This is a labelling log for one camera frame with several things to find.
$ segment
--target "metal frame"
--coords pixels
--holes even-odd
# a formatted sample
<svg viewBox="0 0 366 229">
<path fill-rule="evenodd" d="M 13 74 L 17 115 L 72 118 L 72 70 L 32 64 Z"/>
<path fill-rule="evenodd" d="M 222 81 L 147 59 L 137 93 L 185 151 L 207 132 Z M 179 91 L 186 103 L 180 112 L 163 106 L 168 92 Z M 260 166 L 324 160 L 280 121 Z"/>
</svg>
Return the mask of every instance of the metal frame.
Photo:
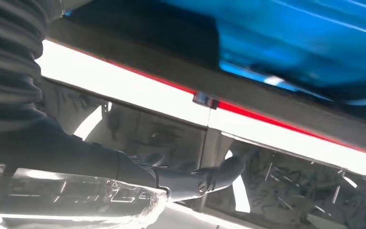
<svg viewBox="0 0 366 229">
<path fill-rule="evenodd" d="M 148 44 L 67 19 L 53 22 L 48 37 L 104 60 L 205 92 L 238 107 L 366 151 L 366 122 L 267 85 L 205 68 Z"/>
</svg>

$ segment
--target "white panel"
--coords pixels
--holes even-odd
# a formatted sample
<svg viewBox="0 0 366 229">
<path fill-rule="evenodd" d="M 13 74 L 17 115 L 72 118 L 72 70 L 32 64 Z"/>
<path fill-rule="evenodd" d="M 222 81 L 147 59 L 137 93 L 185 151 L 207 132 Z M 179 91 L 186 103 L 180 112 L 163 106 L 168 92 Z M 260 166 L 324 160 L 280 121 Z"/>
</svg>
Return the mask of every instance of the white panel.
<svg viewBox="0 0 366 229">
<path fill-rule="evenodd" d="M 206 126 L 210 109 L 191 93 L 133 73 L 62 45 L 43 41 L 41 74 L 83 89 Z"/>
<path fill-rule="evenodd" d="M 366 153 L 223 109 L 211 110 L 209 127 L 366 175 Z"/>
</svg>

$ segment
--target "light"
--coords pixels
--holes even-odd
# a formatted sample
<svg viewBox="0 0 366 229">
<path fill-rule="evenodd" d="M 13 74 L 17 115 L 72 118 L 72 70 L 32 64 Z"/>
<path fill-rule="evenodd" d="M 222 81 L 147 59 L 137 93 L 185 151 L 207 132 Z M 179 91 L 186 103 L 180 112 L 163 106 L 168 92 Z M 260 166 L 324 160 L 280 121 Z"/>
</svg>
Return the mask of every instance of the light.
<svg viewBox="0 0 366 229">
<path fill-rule="evenodd" d="M 16 173 L 25 175 L 27 177 L 36 178 L 36 179 L 62 180 L 62 177 L 56 173 L 40 171 L 40 170 L 18 168 Z"/>
<path fill-rule="evenodd" d="M 357 188 L 357 184 L 352 181 L 350 178 L 348 177 L 343 177 L 344 180 L 346 180 L 351 186 L 353 186 L 354 188 Z"/>
<path fill-rule="evenodd" d="M 74 135 L 85 140 L 95 126 L 102 120 L 102 106 L 96 108 L 75 130 Z"/>
<path fill-rule="evenodd" d="M 191 93 L 50 41 L 44 41 L 43 45 L 44 54 L 36 62 L 41 66 L 42 75 L 45 77 L 208 126 L 251 144 L 259 143 L 282 149 L 366 176 L 364 152 L 224 109 L 210 111 L 207 107 L 193 103 Z M 275 78 L 266 80 L 278 83 Z M 82 131 L 81 127 L 81 131 L 78 128 L 75 134 L 87 136 L 87 132 Z"/>
<path fill-rule="evenodd" d="M 232 156 L 232 151 L 228 150 L 225 155 L 225 160 Z M 241 175 L 239 175 L 232 183 L 232 189 L 234 190 L 235 197 L 235 211 L 250 213 L 249 200 L 247 198 L 244 180 Z"/>
<path fill-rule="evenodd" d="M 207 126 L 210 109 L 193 103 L 189 92 L 50 41 L 43 46 L 36 63 L 47 78 Z"/>
<path fill-rule="evenodd" d="M 284 82 L 284 80 L 278 78 L 277 76 L 270 76 L 270 77 L 266 78 L 263 82 L 266 84 L 277 86 L 279 83 Z"/>
<path fill-rule="evenodd" d="M 211 110 L 208 126 L 237 140 L 282 149 L 366 176 L 366 153 L 355 149 L 219 108 Z"/>
</svg>

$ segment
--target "scratched glass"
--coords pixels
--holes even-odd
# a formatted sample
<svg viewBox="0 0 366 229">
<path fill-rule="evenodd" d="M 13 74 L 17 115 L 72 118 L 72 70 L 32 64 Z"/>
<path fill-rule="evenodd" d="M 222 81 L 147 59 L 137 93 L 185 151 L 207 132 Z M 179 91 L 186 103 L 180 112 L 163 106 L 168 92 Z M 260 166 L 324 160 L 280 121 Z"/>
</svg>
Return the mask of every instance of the scratched glass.
<svg viewBox="0 0 366 229">
<path fill-rule="evenodd" d="M 66 133 L 123 151 L 137 162 L 158 158 L 157 166 L 197 168 L 205 138 L 203 129 L 46 80 L 38 86 L 44 96 L 37 108 L 57 119 Z M 85 133 L 77 131 L 96 113 L 96 123 Z"/>
<path fill-rule="evenodd" d="M 366 229 L 366 177 L 239 141 L 230 150 L 247 163 L 245 192 L 234 182 L 208 207 L 269 229 Z"/>
</svg>

